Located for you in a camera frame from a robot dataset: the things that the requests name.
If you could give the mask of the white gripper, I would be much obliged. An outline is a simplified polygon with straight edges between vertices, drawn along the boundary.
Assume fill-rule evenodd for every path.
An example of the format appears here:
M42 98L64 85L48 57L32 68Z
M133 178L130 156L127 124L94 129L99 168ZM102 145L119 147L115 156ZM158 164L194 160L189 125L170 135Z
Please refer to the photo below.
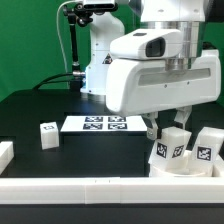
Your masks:
M106 106L121 116L143 114L151 140L158 135L157 112L177 108L174 121L184 129L191 105L214 101L220 94L216 50L204 50L189 69L166 68L166 61L182 47L183 34L177 29L137 29L110 44L114 59L107 73Z

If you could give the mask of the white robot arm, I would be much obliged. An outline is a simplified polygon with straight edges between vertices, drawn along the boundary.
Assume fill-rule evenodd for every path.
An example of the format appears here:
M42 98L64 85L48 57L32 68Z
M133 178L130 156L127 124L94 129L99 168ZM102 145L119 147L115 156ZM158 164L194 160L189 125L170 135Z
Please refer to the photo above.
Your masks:
M110 14L121 0L84 0L95 19L84 91L103 96L114 114L142 116L150 139L161 137L160 111L175 109L175 121L185 125L194 105L220 94L218 52L202 48L213 2L127 0L141 27L126 34Z

